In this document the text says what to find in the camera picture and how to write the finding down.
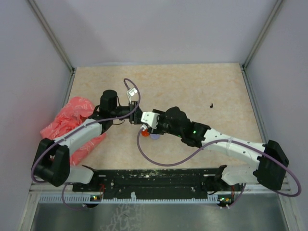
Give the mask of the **purple charging case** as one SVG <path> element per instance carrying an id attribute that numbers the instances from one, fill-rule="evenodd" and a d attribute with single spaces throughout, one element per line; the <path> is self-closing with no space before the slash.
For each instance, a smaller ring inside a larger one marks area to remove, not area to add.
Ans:
<path id="1" fill-rule="evenodd" d="M 157 140 L 157 139 L 160 138 L 160 135 L 159 135 L 159 134 L 150 134 L 150 137 L 151 137 L 151 139 L 153 139 L 153 140 Z"/>

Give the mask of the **orange charging case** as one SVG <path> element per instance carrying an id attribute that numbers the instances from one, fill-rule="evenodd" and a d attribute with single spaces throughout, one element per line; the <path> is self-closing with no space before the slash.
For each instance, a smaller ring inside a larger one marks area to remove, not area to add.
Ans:
<path id="1" fill-rule="evenodd" d="M 141 134 L 142 134 L 142 136 L 144 136 L 144 137 L 150 136 L 150 133 L 147 132 L 147 131 L 142 131 Z"/>

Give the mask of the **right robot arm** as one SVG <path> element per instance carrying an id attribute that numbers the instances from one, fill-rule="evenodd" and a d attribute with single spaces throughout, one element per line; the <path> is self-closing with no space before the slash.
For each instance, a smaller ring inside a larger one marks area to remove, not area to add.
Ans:
<path id="1" fill-rule="evenodd" d="M 190 147 L 208 149 L 245 162 L 239 167 L 223 167 L 215 178 L 216 187 L 222 191 L 238 183 L 259 183 L 273 191 L 282 188 L 289 160 L 276 141 L 256 143 L 228 136 L 191 121 L 178 107 L 165 112 L 144 112 L 141 120 L 148 126 L 149 133 L 174 135 Z"/>

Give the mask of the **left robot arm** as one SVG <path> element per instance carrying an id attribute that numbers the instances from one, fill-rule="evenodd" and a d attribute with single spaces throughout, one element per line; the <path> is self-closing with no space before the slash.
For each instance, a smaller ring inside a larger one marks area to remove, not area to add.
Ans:
<path id="1" fill-rule="evenodd" d="M 116 91 L 104 91 L 100 104 L 81 125 L 54 140 L 42 139 L 31 168 L 32 180 L 36 183 L 47 182 L 55 187 L 81 183 L 90 191 L 98 189 L 100 179 L 94 176 L 94 169 L 71 166 L 70 157 L 85 143 L 105 133 L 114 120 L 128 119 L 131 123 L 140 120 L 139 100 L 130 100 L 127 106 L 121 106 L 117 99 Z"/>

